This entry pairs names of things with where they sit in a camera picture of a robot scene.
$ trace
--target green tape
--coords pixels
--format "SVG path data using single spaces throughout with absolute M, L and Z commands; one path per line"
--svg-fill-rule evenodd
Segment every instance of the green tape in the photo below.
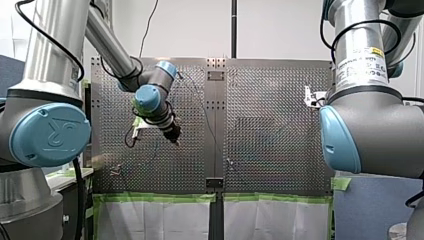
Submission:
M 89 88 L 89 87 L 90 87 L 90 80 L 88 80 L 88 79 L 83 79 L 83 80 L 82 80 L 82 86 L 83 86 L 84 88 Z
M 278 201 L 278 202 L 301 202 L 310 204 L 327 204 L 332 201 L 332 197 L 305 197 L 296 195 L 272 194 L 272 193 L 225 193 L 226 202 L 243 201 Z
M 82 173 L 86 173 L 88 171 L 91 171 L 92 168 L 83 168 L 81 169 Z M 75 170 L 72 169 L 68 169 L 66 170 L 64 173 L 60 173 L 60 171 L 57 172 L 53 172 L 47 175 L 47 177 L 54 177 L 54 176 L 58 176 L 58 177 L 75 177 Z
M 331 185 L 333 190 L 346 191 L 351 181 L 352 178 L 335 177 L 331 179 Z
M 93 216 L 93 207 L 85 210 L 85 218 L 90 218 Z
M 143 119 L 141 119 L 141 117 L 135 117 L 134 122 L 133 122 L 133 127 L 137 127 L 138 125 L 140 125 L 140 122 L 142 122 Z
M 159 202 L 159 203 L 210 203 L 215 201 L 215 194 L 169 195 L 154 193 L 118 193 L 95 194 L 95 202 Z

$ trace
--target white wall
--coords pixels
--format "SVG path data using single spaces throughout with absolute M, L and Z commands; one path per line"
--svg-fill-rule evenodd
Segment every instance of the white wall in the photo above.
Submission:
M 238 58 L 330 60 L 319 36 L 322 2 L 317 0 L 239 0 Z M 114 0 L 115 33 L 138 55 L 155 0 Z M 403 75 L 391 85 L 405 96 L 420 94 L 424 54 L 418 44 Z M 334 39 L 326 23 L 325 35 Z M 144 46 L 145 57 L 222 57 L 231 55 L 231 0 L 159 0 Z
M 18 0 L 0 0 L 0 55 L 26 61 L 31 26 L 26 23 L 15 11 Z M 96 0 L 102 9 L 109 0 Z M 22 6 L 24 13 L 32 19 L 35 3 Z M 91 57 L 97 55 L 96 50 L 84 40 L 84 69 L 85 78 L 91 78 Z
M 155 0 L 114 0 L 113 28 L 138 56 Z M 145 41 L 145 57 L 230 55 L 230 0 L 159 0 Z

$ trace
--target perforated metal panel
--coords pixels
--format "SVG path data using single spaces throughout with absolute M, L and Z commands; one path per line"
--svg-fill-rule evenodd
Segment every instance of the perforated metal panel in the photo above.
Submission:
M 318 111 L 304 86 L 327 89 L 321 61 L 229 60 L 225 191 L 328 195 Z
M 157 61 L 144 59 L 143 63 L 149 69 Z M 146 129 L 133 149 L 124 145 L 124 136 L 134 121 L 133 94 L 121 92 L 98 60 L 93 62 L 93 157 L 99 169 L 95 172 L 96 192 L 204 192 L 205 117 L 201 106 L 206 61 L 173 62 L 193 80 L 177 79 L 168 97 L 182 119 L 181 146 L 170 144 L 158 129 Z
M 143 63 L 151 68 L 157 61 Z M 181 146 L 148 129 L 134 149 L 124 145 L 134 120 L 132 94 L 93 62 L 96 192 L 201 193 L 206 177 L 224 177 L 226 192 L 330 194 L 318 112 L 303 102 L 305 85 L 327 89 L 328 62 L 171 61 L 186 77 L 174 82 L 168 98 L 182 119 Z

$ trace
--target warning label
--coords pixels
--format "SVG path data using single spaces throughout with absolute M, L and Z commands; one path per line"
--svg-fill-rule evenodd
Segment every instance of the warning label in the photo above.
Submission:
M 337 66 L 337 82 L 380 81 L 387 82 L 384 52 L 378 48 L 365 48 L 355 51 Z

